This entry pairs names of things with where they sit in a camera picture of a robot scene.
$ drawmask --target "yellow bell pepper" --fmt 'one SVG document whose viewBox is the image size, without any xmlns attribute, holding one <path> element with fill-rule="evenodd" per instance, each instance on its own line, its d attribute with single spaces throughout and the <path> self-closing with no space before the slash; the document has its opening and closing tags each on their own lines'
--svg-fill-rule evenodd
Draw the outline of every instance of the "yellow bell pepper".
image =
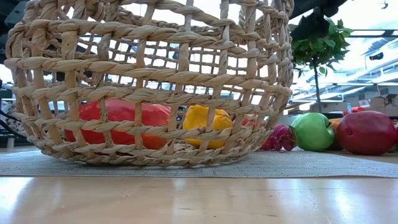
<svg viewBox="0 0 398 224">
<path fill-rule="evenodd" d="M 209 108 L 195 105 L 189 107 L 185 120 L 182 123 L 182 129 L 194 129 L 206 127 L 207 124 L 207 112 Z M 212 130 L 224 130 L 226 128 L 232 128 L 231 117 L 224 110 L 216 109 L 215 117 L 213 120 Z M 209 142 L 208 149 L 218 149 L 225 145 L 224 139 L 212 140 Z M 186 139 L 186 142 L 195 147 L 200 147 L 202 143 L 201 139 Z"/>
</svg>

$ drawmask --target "cardboard box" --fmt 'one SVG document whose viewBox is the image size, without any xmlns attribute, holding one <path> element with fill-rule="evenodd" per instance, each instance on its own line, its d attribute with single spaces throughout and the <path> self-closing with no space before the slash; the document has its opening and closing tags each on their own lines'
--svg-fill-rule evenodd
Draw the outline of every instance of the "cardboard box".
<svg viewBox="0 0 398 224">
<path fill-rule="evenodd" d="M 361 103 L 366 106 L 365 100 L 361 100 Z M 374 110 L 384 113 L 387 116 L 398 116 L 398 106 L 397 106 L 397 94 L 388 94 L 386 97 L 378 96 L 371 98 L 370 107 L 366 110 Z"/>
</svg>

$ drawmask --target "red pomegranate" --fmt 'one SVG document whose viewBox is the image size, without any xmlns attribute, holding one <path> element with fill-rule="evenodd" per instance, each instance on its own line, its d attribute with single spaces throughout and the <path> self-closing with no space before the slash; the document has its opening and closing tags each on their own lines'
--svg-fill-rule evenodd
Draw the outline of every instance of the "red pomegranate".
<svg viewBox="0 0 398 224">
<path fill-rule="evenodd" d="M 347 114 L 336 130 L 336 139 L 348 152 L 378 156 L 388 152 L 398 140 L 392 120 L 377 111 Z"/>
</svg>

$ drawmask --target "potted plant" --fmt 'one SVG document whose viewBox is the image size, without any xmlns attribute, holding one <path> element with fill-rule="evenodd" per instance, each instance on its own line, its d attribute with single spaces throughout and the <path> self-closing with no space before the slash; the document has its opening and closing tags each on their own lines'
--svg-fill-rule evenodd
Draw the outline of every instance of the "potted plant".
<svg viewBox="0 0 398 224">
<path fill-rule="evenodd" d="M 335 24 L 331 19 L 329 21 L 328 35 L 322 38 L 311 38 L 292 41 L 294 69 L 298 70 L 298 77 L 303 74 L 303 66 L 309 66 L 315 72 L 315 85 L 317 89 L 317 104 L 319 112 L 322 112 L 321 99 L 318 86 L 318 76 L 327 75 L 327 67 L 335 71 L 333 62 L 339 63 L 344 60 L 344 56 L 349 52 L 347 47 L 349 43 L 345 41 L 353 30 L 345 28 L 343 21 L 339 20 Z"/>
</svg>

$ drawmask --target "dragon fruit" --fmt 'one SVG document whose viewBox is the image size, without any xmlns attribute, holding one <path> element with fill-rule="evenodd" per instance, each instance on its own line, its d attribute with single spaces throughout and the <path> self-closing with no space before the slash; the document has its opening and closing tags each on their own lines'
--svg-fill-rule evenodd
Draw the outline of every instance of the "dragon fruit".
<svg viewBox="0 0 398 224">
<path fill-rule="evenodd" d="M 279 151 L 282 147 L 286 151 L 291 151 L 296 146 L 295 131 L 291 126 L 284 126 L 278 124 L 274 132 L 268 137 L 264 144 L 260 147 L 261 150 L 276 150 Z"/>
</svg>

